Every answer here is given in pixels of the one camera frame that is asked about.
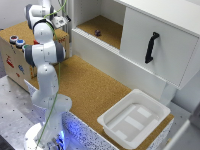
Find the box handle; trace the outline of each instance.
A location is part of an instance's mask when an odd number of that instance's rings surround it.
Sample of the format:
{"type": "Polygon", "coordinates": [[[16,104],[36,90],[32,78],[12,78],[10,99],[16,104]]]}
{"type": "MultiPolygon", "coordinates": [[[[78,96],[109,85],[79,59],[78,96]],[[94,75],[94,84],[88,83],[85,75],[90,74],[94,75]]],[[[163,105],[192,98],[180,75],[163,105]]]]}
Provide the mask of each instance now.
{"type": "Polygon", "coordinates": [[[151,57],[153,46],[154,46],[154,40],[157,39],[160,35],[156,32],[153,32],[153,36],[151,37],[147,49],[147,54],[145,57],[145,63],[148,64],[153,60],[153,57],[151,57]]]}

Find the cork surface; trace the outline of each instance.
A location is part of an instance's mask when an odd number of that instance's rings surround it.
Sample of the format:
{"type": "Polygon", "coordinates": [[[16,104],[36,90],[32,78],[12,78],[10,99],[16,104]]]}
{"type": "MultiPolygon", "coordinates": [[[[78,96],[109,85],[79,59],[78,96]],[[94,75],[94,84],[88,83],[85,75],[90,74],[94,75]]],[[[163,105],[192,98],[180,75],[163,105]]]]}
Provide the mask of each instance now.
{"type": "MultiPolygon", "coordinates": [[[[55,30],[55,33],[58,39],[68,36],[66,32],[60,29],[55,30]]],[[[29,29],[27,21],[0,31],[0,37],[3,38],[7,42],[10,41],[9,39],[12,35],[17,35],[19,39],[25,40],[27,45],[34,45],[33,41],[35,40],[35,38],[33,35],[33,31],[29,29]]]]}
{"type": "MultiPolygon", "coordinates": [[[[29,82],[38,88],[37,78],[29,82]]],[[[120,150],[123,148],[104,133],[97,118],[130,92],[131,89],[78,56],[73,56],[61,63],[59,93],[71,97],[73,104],[70,111],[120,150]]],[[[145,150],[172,119],[173,116],[169,115],[137,150],[145,150]]]]}
{"type": "Polygon", "coordinates": [[[103,16],[98,16],[78,26],[81,30],[94,35],[95,30],[101,31],[100,40],[120,49],[123,26],[103,16]]]}

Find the cabinet door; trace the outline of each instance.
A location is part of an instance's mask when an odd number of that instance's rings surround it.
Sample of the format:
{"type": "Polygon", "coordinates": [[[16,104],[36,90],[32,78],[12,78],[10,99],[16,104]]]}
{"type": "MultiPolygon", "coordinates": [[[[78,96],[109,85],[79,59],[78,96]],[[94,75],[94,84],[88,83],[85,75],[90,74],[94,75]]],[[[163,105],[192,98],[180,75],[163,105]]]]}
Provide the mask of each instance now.
{"type": "Polygon", "coordinates": [[[191,34],[127,8],[120,54],[179,86],[197,41],[191,34]],[[154,40],[153,60],[146,64],[147,48],[154,32],[160,37],[154,40]]]}

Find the white plastic bin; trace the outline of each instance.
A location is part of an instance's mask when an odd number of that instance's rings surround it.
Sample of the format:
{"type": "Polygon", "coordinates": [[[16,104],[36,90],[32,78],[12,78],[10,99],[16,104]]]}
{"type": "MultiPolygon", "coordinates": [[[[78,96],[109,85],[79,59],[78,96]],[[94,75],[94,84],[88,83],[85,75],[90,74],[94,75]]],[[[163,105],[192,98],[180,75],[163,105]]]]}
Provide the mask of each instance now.
{"type": "Polygon", "coordinates": [[[126,149],[136,149],[169,115],[170,109],[133,90],[98,118],[106,134],[126,149]]]}

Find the cardboard box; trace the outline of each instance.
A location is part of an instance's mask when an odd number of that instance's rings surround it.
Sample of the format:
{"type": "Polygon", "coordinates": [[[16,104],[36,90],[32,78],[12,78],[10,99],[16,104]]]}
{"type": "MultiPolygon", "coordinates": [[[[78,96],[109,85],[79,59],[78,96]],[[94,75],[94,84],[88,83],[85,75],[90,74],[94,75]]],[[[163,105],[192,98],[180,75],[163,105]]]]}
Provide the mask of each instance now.
{"type": "MultiPolygon", "coordinates": [[[[57,29],[55,33],[58,41],[67,51],[66,58],[69,58],[69,35],[60,29],[57,29]]],[[[15,45],[10,44],[9,39],[12,35],[17,35],[28,45],[34,45],[35,38],[33,31],[28,28],[27,22],[0,31],[0,51],[6,74],[28,91],[24,79],[29,81],[34,78],[37,75],[37,69],[26,62],[22,49],[17,49],[15,45]]]]}

